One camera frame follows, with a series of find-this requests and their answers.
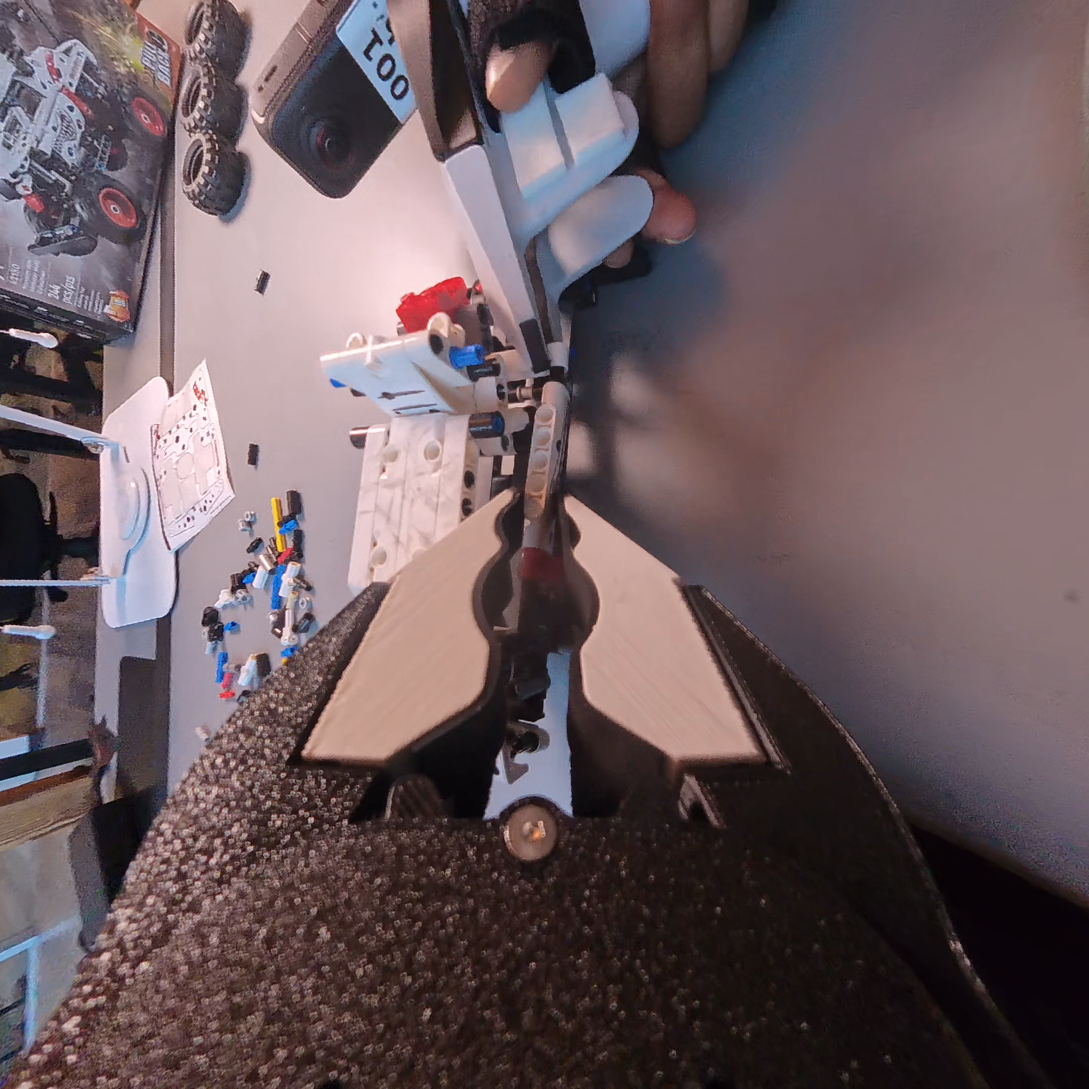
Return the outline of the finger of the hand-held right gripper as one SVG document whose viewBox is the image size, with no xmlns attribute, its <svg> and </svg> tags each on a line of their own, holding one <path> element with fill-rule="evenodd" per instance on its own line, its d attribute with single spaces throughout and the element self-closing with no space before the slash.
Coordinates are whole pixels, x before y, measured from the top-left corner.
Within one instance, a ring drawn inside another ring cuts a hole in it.
<svg viewBox="0 0 1089 1089">
<path fill-rule="evenodd" d="M 576 264 L 564 244 L 553 244 L 551 238 L 541 241 L 541 328 L 546 337 L 549 368 L 566 370 L 568 357 L 568 327 L 561 295 L 576 280 Z"/>
<path fill-rule="evenodd" d="M 538 310 L 540 278 L 525 264 L 527 245 L 559 212 L 559 181 L 556 145 L 466 145 L 446 158 L 446 183 L 493 325 L 524 367 L 560 363 L 559 343 L 547 341 L 550 315 Z"/>
</svg>

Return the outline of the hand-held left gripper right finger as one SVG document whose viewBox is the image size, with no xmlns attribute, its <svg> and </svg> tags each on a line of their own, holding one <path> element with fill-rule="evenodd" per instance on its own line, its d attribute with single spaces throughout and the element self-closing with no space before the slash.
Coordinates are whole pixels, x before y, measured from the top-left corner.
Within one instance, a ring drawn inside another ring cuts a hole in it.
<svg viewBox="0 0 1089 1089">
<path fill-rule="evenodd" d="M 597 600 L 579 651 L 590 707 L 680 764 L 763 763 L 675 572 L 575 497 L 564 505 Z"/>
</svg>

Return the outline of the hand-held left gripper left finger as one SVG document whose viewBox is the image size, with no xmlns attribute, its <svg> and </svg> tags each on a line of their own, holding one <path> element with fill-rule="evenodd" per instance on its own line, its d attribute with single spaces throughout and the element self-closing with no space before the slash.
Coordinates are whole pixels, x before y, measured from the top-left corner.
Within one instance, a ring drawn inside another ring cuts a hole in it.
<svg viewBox="0 0 1089 1089">
<path fill-rule="evenodd" d="M 463 722 L 497 683 L 497 623 L 486 583 L 510 543 L 502 518 L 521 495 L 497 495 L 393 579 L 304 745 L 309 762 L 391 766 Z"/>
</svg>

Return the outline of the white holed beam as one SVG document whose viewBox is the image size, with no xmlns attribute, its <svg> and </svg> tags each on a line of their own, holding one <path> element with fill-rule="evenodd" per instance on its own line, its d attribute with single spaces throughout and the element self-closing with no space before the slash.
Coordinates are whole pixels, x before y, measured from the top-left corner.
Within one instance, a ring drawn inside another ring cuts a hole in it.
<svg viewBox="0 0 1089 1089">
<path fill-rule="evenodd" d="M 567 436 L 568 390 L 558 380 L 547 382 L 541 389 L 533 435 L 530 437 L 524 488 L 524 512 L 527 521 L 544 517 L 560 478 Z"/>
</svg>

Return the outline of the pile of small brick pieces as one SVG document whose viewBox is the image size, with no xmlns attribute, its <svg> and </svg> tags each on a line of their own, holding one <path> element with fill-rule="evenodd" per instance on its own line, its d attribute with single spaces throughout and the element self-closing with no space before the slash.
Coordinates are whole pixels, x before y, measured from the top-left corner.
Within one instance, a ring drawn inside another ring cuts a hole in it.
<svg viewBox="0 0 1089 1089">
<path fill-rule="evenodd" d="M 317 631 L 315 588 L 305 568 L 304 501 L 289 489 L 270 501 L 271 521 L 259 529 L 254 512 L 244 565 L 230 574 L 215 603 L 201 610 L 204 649 L 215 666 L 215 693 L 238 703 L 276 669 L 299 653 Z"/>
</svg>

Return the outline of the brick-built truck model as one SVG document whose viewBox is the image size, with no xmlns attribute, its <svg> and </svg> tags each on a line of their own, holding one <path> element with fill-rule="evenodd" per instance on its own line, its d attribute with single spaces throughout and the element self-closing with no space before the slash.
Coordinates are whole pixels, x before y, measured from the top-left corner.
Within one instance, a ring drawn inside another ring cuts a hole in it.
<svg viewBox="0 0 1089 1089">
<path fill-rule="evenodd" d="M 524 367 L 493 325 L 484 289 L 461 277 L 404 295 L 396 333 L 353 334 L 320 357 L 332 386 L 367 397 L 386 421 L 352 432 L 364 452 L 351 560 L 353 592 L 390 582 L 415 556 L 509 488 L 524 497 L 542 387 L 568 374 Z M 543 549 L 560 478 L 525 546 Z"/>
</svg>

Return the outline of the person's right hand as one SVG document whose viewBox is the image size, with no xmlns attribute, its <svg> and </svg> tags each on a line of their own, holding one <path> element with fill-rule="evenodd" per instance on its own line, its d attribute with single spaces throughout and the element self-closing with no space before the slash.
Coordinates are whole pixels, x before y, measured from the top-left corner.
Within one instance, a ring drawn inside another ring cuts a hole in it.
<svg viewBox="0 0 1089 1089">
<path fill-rule="evenodd" d="M 470 2 L 470 48 L 484 91 L 495 111 L 521 110 L 548 77 L 565 91 L 594 75 L 598 53 L 578 2 Z M 643 56 L 622 68 L 639 113 L 639 136 L 626 173 L 653 192 L 643 238 L 674 245 L 696 229 L 693 203 L 661 172 L 660 152 L 696 129 L 711 75 L 726 68 L 750 22 L 746 1 L 651 1 Z"/>
</svg>

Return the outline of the black toy set box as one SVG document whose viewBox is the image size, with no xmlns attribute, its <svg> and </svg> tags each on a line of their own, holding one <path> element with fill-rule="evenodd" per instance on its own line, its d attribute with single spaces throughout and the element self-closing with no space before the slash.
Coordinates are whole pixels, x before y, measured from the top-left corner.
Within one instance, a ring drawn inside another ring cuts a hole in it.
<svg viewBox="0 0 1089 1089">
<path fill-rule="evenodd" d="M 2 310 L 133 332 L 180 73 L 127 2 L 2 2 Z"/>
</svg>

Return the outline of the white book stand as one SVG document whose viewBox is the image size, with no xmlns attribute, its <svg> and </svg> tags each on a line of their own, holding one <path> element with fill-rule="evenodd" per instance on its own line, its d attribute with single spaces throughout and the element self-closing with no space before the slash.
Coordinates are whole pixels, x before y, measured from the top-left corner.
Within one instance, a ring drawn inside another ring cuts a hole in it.
<svg viewBox="0 0 1089 1089">
<path fill-rule="evenodd" d="M 62 439 L 98 462 L 100 511 L 98 563 L 89 573 L 79 579 L 5 577 L 3 589 L 97 589 L 112 628 L 166 616 L 176 592 L 176 561 L 161 526 L 152 430 L 169 399 L 168 382 L 151 378 L 105 417 L 99 432 L 2 406 L 2 420 L 22 435 Z"/>
</svg>

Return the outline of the sticker sheet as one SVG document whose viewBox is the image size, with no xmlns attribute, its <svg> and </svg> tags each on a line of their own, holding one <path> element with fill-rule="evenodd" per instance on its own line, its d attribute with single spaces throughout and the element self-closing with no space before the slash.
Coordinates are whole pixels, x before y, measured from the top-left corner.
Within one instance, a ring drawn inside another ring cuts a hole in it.
<svg viewBox="0 0 1089 1089">
<path fill-rule="evenodd" d="M 162 531 L 175 552 L 234 497 L 206 360 L 152 426 L 151 454 Z"/>
</svg>

